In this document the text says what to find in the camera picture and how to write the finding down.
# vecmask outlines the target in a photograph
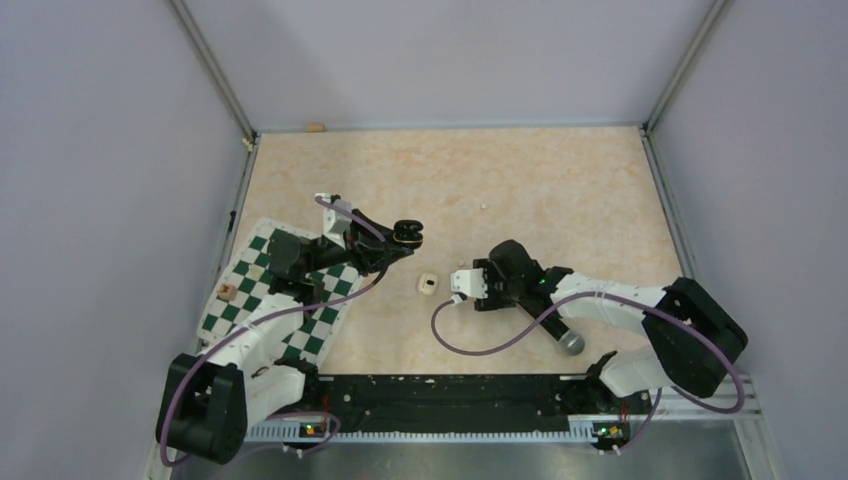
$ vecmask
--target green and white checkerboard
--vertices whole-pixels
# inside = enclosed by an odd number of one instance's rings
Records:
[[[206,309],[197,326],[197,336],[201,340],[215,343],[224,338],[236,325],[241,324],[268,294],[271,274],[266,270],[269,263],[267,245],[271,235],[277,230],[304,238],[316,237],[311,232],[268,218],[256,222],[241,248],[234,253],[232,261],[221,273],[215,284],[215,291],[206,303]],[[315,272],[311,277],[313,280],[324,282],[323,301],[344,297],[359,289],[362,283],[362,277],[356,269],[346,265]],[[231,302],[225,302],[217,295],[218,289],[225,283],[235,285],[238,289],[235,299]],[[280,357],[299,357],[320,366],[327,357],[336,332],[344,322],[349,303],[314,311],[312,318],[286,337],[274,354]]]

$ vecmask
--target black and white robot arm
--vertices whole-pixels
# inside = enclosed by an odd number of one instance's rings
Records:
[[[474,260],[472,266],[451,274],[451,291],[474,299],[478,311],[519,306],[538,317],[560,300],[578,296],[560,305],[540,324],[569,354],[580,353],[583,340],[563,319],[592,319],[646,337],[650,345],[630,352],[610,352],[596,364],[600,381],[617,397],[677,386],[707,398],[726,375],[715,354],[695,338],[625,304],[627,300],[681,319],[718,347],[731,363],[748,343],[736,322],[689,278],[678,278],[667,286],[645,287],[598,280],[563,267],[543,270],[514,240],[501,243],[489,258]],[[610,300],[611,296],[623,301]]]
[[[361,275],[379,272],[379,279],[389,265],[412,255],[423,242],[423,226],[418,221],[400,220],[390,229],[352,210],[337,195],[318,194],[316,200],[334,207],[324,207],[323,235],[307,240],[278,230],[270,238],[271,285],[268,295],[241,324],[247,329],[222,340],[225,345],[211,344],[197,355],[181,354],[171,363],[156,427],[156,438],[161,439],[167,411],[176,401],[167,446],[218,463],[232,459],[253,425],[303,396],[304,373],[276,352],[283,339],[308,319],[310,313],[302,307],[321,302],[324,285],[311,280],[309,274],[349,264]],[[352,222],[339,210],[371,228]],[[293,312],[280,314],[285,310]],[[183,394],[175,399],[178,386],[207,355]]]

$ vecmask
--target beige table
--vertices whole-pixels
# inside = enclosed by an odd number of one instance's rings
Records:
[[[635,127],[263,135],[236,245],[261,217],[320,232],[316,192],[339,193],[388,226],[418,219],[425,234],[413,257],[354,302],[325,373],[583,372],[603,353],[644,343],[573,320],[587,343],[577,357],[541,329],[488,357],[443,349],[430,315],[449,297],[448,274],[509,238],[543,267],[644,285],[680,274]],[[416,290],[424,272],[439,276],[434,297]],[[518,309],[477,313],[466,302],[446,309],[439,325],[454,345],[477,350],[530,320]]]

